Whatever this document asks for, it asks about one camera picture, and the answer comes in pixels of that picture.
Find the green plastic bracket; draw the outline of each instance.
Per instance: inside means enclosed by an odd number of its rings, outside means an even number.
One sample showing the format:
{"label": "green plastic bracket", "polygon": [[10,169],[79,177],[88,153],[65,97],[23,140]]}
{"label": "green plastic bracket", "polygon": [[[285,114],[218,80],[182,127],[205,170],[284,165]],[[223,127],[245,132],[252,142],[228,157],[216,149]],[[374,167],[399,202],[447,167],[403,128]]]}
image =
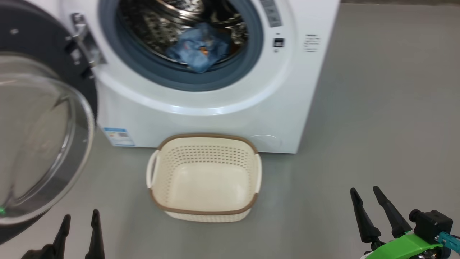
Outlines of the green plastic bracket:
{"label": "green plastic bracket", "polygon": [[366,259],[408,259],[435,247],[442,247],[442,245],[431,245],[419,238],[416,234],[403,235],[377,248]]}

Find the gray floor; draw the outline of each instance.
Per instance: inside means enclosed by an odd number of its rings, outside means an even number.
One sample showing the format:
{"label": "gray floor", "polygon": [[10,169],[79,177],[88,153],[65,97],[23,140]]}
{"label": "gray floor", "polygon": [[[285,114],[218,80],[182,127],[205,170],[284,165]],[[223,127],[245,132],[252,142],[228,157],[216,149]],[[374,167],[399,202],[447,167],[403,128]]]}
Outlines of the gray floor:
{"label": "gray floor", "polygon": [[81,259],[101,212],[106,258],[359,258],[349,189],[391,239],[379,185],[401,214],[437,209],[460,235],[460,8],[342,6],[299,153],[264,154],[259,200],[238,223],[168,217],[152,203],[151,149],[111,147],[99,132],[86,171],[1,258],[52,242],[70,213],[66,259]]}

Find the gray label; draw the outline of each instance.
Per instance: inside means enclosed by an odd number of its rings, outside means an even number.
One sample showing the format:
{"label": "gray label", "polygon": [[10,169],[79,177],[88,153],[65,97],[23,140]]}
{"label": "gray label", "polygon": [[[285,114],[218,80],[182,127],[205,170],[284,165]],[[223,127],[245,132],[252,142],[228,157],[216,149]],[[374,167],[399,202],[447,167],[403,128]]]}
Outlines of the gray label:
{"label": "gray label", "polygon": [[276,7],[275,0],[260,0],[262,6],[265,9],[265,14],[267,15],[268,22],[270,27],[279,27],[282,26],[280,13]]}

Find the teal cable connector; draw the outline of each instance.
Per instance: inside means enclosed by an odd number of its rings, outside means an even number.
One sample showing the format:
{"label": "teal cable connector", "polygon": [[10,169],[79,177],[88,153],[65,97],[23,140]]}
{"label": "teal cable connector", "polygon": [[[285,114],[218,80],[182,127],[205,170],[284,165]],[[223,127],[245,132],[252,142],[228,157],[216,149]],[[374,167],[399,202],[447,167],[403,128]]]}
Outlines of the teal cable connector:
{"label": "teal cable connector", "polygon": [[455,237],[447,234],[446,232],[441,232],[439,233],[439,236],[435,238],[435,240],[441,245],[460,254],[460,241]]}

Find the empty laundry basket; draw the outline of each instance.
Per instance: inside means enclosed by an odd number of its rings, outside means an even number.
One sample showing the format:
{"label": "empty laundry basket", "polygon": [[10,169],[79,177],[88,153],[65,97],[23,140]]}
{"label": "empty laundry basket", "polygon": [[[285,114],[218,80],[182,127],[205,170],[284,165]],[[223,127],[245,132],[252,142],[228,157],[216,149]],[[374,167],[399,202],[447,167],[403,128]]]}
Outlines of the empty laundry basket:
{"label": "empty laundry basket", "polygon": [[260,156],[249,141],[211,134],[176,135],[150,157],[147,187],[169,216],[233,222],[248,215],[262,180]]}

